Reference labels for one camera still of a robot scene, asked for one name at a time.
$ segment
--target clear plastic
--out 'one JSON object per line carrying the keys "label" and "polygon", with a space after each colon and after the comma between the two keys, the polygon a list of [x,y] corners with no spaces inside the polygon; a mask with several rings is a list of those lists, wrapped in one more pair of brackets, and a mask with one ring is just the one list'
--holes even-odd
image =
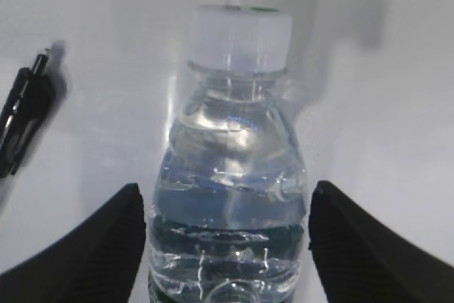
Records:
{"label": "clear plastic", "polygon": [[279,75],[193,68],[150,211],[150,275],[176,302],[224,302],[214,290],[232,280],[242,297],[282,302],[300,272],[306,179],[270,92]]}

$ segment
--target black pen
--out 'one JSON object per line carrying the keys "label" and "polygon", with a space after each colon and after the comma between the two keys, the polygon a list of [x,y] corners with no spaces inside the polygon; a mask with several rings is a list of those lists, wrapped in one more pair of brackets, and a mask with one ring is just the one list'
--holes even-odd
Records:
{"label": "black pen", "polygon": [[49,114],[55,88],[45,73],[49,50],[39,53],[32,67],[18,71],[0,114],[0,178],[15,175],[27,147]]}

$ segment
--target white surface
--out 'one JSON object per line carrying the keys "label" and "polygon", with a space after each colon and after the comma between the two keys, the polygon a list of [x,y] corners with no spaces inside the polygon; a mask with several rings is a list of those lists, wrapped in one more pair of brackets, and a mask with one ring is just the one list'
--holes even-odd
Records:
{"label": "white surface", "polygon": [[[0,98],[17,68],[55,40],[67,44],[69,91],[9,186],[0,270],[56,241],[127,182],[139,182],[149,205],[172,115],[193,83],[183,74],[190,12],[224,1],[1,0]],[[454,1],[243,3],[294,17],[282,93],[311,186],[331,180],[454,264]],[[296,302],[325,302],[310,264]],[[132,303],[147,301],[146,270]]]}
{"label": "white surface", "polygon": [[214,70],[278,72],[287,66],[292,17],[247,6],[198,6],[191,19],[189,60]]}

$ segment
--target black textured material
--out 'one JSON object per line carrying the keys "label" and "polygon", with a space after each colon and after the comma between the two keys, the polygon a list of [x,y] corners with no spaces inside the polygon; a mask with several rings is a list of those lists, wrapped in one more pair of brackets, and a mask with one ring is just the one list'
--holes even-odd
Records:
{"label": "black textured material", "polygon": [[0,302],[126,303],[144,244],[143,200],[129,184],[73,232],[0,276]]}
{"label": "black textured material", "polygon": [[330,303],[454,302],[454,268],[399,237],[330,182],[314,192],[309,235]]}

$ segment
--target bottle neck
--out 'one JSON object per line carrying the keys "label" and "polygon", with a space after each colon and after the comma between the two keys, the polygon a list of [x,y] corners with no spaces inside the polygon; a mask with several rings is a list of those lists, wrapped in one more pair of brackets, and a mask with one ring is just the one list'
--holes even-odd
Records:
{"label": "bottle neck", "polygon": [[264,101],[269,98],[277,79],[285,74],[285,70],[266,74],[237,73],[189,65],[205,95],[225,101]]}

